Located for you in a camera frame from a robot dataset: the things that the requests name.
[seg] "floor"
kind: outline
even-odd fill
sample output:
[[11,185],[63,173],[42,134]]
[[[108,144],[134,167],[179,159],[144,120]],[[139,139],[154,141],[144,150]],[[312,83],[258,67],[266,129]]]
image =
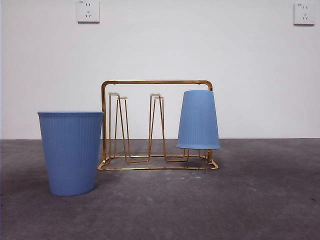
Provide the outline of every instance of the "floor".
[[[58,197],[41,141],[3,140],[1,239],[320,239],[320,139],[220,143],[217,170],[99,171],[93,191]],[[133,141],[132,151],[146,145]]]

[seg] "cup rack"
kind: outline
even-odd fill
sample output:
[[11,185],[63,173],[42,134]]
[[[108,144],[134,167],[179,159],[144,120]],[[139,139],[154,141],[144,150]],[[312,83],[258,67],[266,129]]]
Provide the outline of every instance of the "cup rack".
[[[129,139],[129,130],[128,130],[128,115],[127,115],[127,98],[124,96],[120,96],[116,92],[109,92],[109,112],[107,114],[106,110],[106,87],[108,85],[129,85],[129,84],[164,84],[164,85],[207,85],[208,90],[212,91],[213,86],[211,82],[207,80],[107,80],[101,85],[101,102],[102,102],[102,111],[103,111],[103,120],[102,120],[102,161],[98,165],[98,170],[105,170],[105,171],[112,171],[112,170],[215,170],[218,169],[218,164],[213,159],[213,150],[212,149],[205,149],[204,154],[201,155],[201,150],[198,150],[197,155],[189,154],[190,150],[185,149],[183,154],[177,155],[167,155],[166,152],[166,145],[165,145],[165,134],[164,134],[164,116],[163,112],[161,112],[161,128],[162,128],[162,143],[163,143],[163,154],[151,154],[151,145],[152,145],[152,130],[151,130],[151,112],[152,112],[152,97],[154,97],[154,103],[156,100],[159,100],[160,104],[160,111],[163,111],[163,97],[158,95],[158,93],[152,93],[150,95],[150,118],[149,118],[149,137],[148,137],[148,153],[142,155],[131,155],[130,153],[130,139]],[[120,112],[120,120],[121,120],[121,130],[122,130],[122,140],[123,140],[123,148],[124,148],[124,155],[116,155],[116,131],[115,130],[115,137],[114,137],[114,154],[112,155],[112,147],[111,147],[111,103],[112,103],[112,96],[116,96],[116,126],[117,126],[117,119],[118,119],[118,109]],[[125,139],[125,132],[124,132],[124,125],[123,125],[123,110],[121,106],[121,102],[125,103],[125,117],[126,117],[126,133],[127,139]],[[107,156],[107,139],[108,139],[108,156]],[[204,160],[205,164],[210,166],[207,167],[192,167],[192,166],[146,166],[146,167],[117,167],[112,168],[110,167],[111,162],[115,159],[124,158],[127,164],[134,164],[134,163],[143,163],[147,164],[152,158],[164,158],[164,162],[169,164],[171,162],[187,162],[190,157],[198,157],[199,159]],[[142,158],[144,160],[129,160],[134,158]]]

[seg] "wall socket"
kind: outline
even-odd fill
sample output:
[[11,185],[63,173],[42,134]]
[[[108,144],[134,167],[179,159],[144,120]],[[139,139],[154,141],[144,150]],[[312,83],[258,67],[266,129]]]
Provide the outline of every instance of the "wall socket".
[[99,23],[100,4],[98,0],[77,0],[76,20],[78,23]]
[[294,4],[293,24],[316,24],[316,4],[314,2],[296,2]]

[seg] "blue plastic cup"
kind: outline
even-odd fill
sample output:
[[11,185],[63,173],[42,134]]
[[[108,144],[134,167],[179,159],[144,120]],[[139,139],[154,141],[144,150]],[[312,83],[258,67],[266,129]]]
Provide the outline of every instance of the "blue plastic cup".
[[178,142],[183,149],[219,149],[214,93],[209,90],[184,92]]
[[102,111],[38,112],[50,192],[87,193],[95,187]]

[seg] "gold metal rack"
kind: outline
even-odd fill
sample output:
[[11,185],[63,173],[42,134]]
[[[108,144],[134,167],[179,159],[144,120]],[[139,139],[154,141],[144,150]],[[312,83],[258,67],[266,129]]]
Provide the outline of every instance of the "gold metal rack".
[[[128,114],[127,114],[127,97],[120,97],[120,95],[110,92],[109,93],[109,138],[108,138],[108,156],[107,156],[107,110],[106,110],[106,87],[107,85],[129,85],[129,84],[175,84],[175,85],[181,85],[181,84],[193,84],[193,85],[207,85],[208,90],[212,91],[213,86],[211,82],[207,80],[108,80],[105,81],[101,85],[101,101],[102,101],[102,111],[103,111],[103,120],[102,120],[102,161],[98,166],[98,170],[215,170],[218,169],[218,164],[213,159],[213,150],[212,149],[206,149],[204,150],[204,155],[201,155],[200,149],[198,150],[197,155],[190,155],[189,149],[184,149],[182,155],[167,155],[166,152],[166,145],[165,145],[165,135],[164,135],[164,106],[163,106],[163,97],[155,94],[150,95],[150,119],[149,119],[149,137],[148,137],[148,153],[144,155],[131,155],[130,153],[130,139],[129,139],[129,129],[128,129]],[[121,120],[121,127],[122,127],[122,139],[123,139],[123,148],[124,148],[124,155],[116,155],[116,145],[114,145],[114,154],[111,154],[111,99],[112,96],[117,96],[117,108],[116,108],[116,116],[118,116],[118,106],[120,110],[120,120]],[[162,128],[162,136],[163,136],[163,154],[154,154],[151,155],[151,144],[152,144],[152,129],[151,129],[151,111],[152,111],[152,97],[154,97],[154,101],[159,99],[159,105],[160,105],[160,113],[161,113],[161,128]],[[128,146],[128,154],[126,151],[125,146],[125,134],[124,134],[124,127],[123,127],[123,116],[122,116],[122,108],[121,108],[121,100],[124,99],[125,103],[125,117],[126,117],[126,127],[127,127],[127,146]],[[125,162],[127,164],[132,163],[144,163],[147,164],[147,162],[150,161],[150,158],[154,157],[161,157],[165,159],[165,163],[169,162],[187,162],[189,160],[189,157],[198,157],[200,159],[203,159],[204,162],[208,165],[208,167],[191,167],[191,166],[150,166],[150,167],[124,167],[124,168],[111,168],[106,167],[108,166],[112,159],[116,158],[125,158]],[[128,158],[146,158],[146,160],[138,160],[138,161],[130,161]]]

